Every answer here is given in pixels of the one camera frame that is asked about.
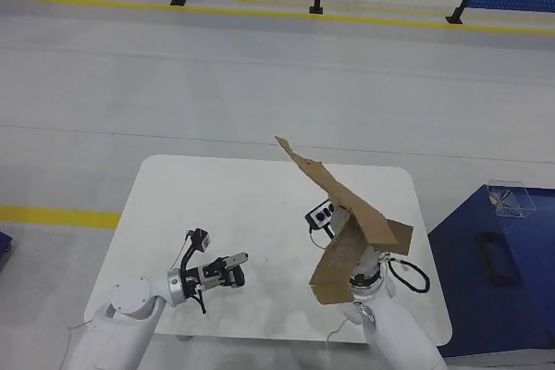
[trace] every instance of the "black post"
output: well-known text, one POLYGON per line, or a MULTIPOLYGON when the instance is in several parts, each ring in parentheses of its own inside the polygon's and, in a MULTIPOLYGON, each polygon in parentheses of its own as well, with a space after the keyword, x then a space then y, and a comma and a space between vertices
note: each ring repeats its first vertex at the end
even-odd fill
POLYGON ((310 7, 311 14, 323 14, 323 8, 321 7, 321 0, 314 0, 313 6, 310 7))
POLYGON ((464 9, 469 5, 469 0, 462 0, 459 7, 454 9, 454 12, 451 16, 446 17, 446 20, 450 24, 463 24, 461 20, 461 15, 463 14, 464 9))

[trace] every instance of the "gray floor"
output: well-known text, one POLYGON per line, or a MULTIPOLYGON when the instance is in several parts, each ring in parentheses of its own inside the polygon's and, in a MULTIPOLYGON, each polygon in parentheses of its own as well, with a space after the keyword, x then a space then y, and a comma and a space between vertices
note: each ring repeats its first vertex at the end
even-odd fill
MULTIPOLYGON (((555 38, 15 1, 0 1, 0 204, 120 212, 148 155, 286 160, 276 134, 324 162, 404 167, 429 228, 490 179, 555 187, 555 38)), ((113 232, 0 228, 17 241, 0 369, 57 368, 113 232)), ((370 365, 323 349, 156 336, 142 368, 370 365)))

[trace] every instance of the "folded cardboard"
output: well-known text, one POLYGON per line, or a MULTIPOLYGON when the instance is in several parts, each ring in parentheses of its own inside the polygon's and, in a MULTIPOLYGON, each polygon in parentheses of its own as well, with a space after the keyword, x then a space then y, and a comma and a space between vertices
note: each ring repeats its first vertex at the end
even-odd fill
POLYGON ((375 251, 407 255, 413 227, 386 219, 368 202, 338 182, 321 162, 295 154, 285 139, 276 139, 298 168, 327 193, 335 206, 349 211, 341 230, 325 248, 310 285, 314 296, 322 304, 352 302, 349 281, 365 248, 371 246, 375 251))

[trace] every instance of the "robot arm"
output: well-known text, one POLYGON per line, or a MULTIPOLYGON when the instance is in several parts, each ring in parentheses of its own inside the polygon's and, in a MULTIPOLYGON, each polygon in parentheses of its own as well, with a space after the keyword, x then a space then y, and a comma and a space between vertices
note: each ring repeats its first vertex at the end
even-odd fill
POLYGON ((204 252, 208 244, 207 232, 198 228, 191 234, 191 246, 181 260, 180 269, 169 270, 154 281, 132 277, 117 284, 110 302, 88 324, 69 359, 68 369, 135 370, 167 303, 175 307, 193 298, 205 314, 204 291, 243 286, 240 265, 247 261, 247 253, 187 269, 193 253, 204 252))
POLYGON ((372 287, 354 289, 356 314, 346 316, 364 327, 370 351, 388 370, 446 370, 438 348, 419 326, 415 317, 391 298, 395 294, 386 267, 372 287))

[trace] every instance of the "table top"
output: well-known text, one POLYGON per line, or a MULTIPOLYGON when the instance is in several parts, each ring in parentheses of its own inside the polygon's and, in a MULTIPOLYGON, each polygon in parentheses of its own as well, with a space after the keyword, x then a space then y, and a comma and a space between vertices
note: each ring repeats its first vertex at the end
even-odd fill
MULTIPOLYGON (((394 280, 394 300, 437 345, 447 343, 452 326, 409 174, 396 167, 325 166, 387 218, 413 225, 406 259, 429 275, 431 288, 417 294, 394 280)), ((91 319, 125 278, 163 276, 186 230, 203 228, 212 242, 189 266, 246 252, 246 284, 206 291, 207 314, 193 300, 167 307, 156 333, 324 341, 344 316, 337 305, 320 304, 308 285, 323 251, 311 243, 304 215, 326 198, 292 162, 151 156, 142 163, 84 317, 91 319)), ((323 232, 314 239, 329 242, 323 232)), ((397 270, 416 286, 423 284, 411 270, 397 270)), ((361 326, 350 322, 330 340, 365 343, 361 326)))

